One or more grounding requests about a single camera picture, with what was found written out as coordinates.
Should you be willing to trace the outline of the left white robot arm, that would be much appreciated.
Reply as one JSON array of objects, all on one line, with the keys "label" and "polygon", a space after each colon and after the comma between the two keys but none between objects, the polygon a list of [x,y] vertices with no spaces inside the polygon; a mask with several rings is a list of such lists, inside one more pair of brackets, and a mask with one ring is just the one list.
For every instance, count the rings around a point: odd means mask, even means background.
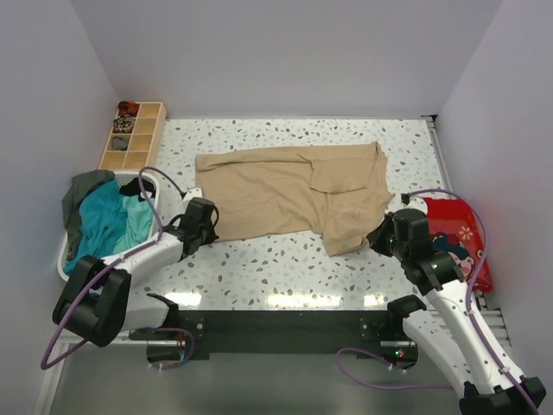
[{"label": "left white robot arm", "polygon": [[98,347],[137,329],[149,329],[160,339],[173,337],[181,326],[179,306],[152,293],[145,303],[133,303],[131,287],[213,243],[218,220],[212,201],[194,197],[161,234],[111,257],[81,258],[54,307],[53,322]]}]

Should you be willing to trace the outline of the beige t shirt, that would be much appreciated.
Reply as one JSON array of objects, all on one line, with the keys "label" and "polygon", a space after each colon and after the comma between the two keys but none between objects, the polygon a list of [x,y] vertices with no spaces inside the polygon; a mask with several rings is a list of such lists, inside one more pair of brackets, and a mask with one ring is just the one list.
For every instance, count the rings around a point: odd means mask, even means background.
[{"label": "beige t shirt", "polygon": [[219,209],[220,239],[311,231],[326,253],[355,251],[381,223],[392,194],[378,143],[204,154],[195,182]]}]

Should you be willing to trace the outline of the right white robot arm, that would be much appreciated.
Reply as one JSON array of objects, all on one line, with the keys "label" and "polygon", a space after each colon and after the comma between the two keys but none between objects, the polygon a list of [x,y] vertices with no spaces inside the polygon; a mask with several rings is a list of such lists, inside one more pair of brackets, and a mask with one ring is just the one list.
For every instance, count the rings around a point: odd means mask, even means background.
[{"label": "right white robot arm", "polygon": [[462,413],[537,413],[543,383],[526,376],[503,349],[460,267],[435,249],[426,215],[412,208],[388,213],[367,238],[373,251],[399,261],[419,291],[388,303],[382,331],[423,349],[453,387]]}]

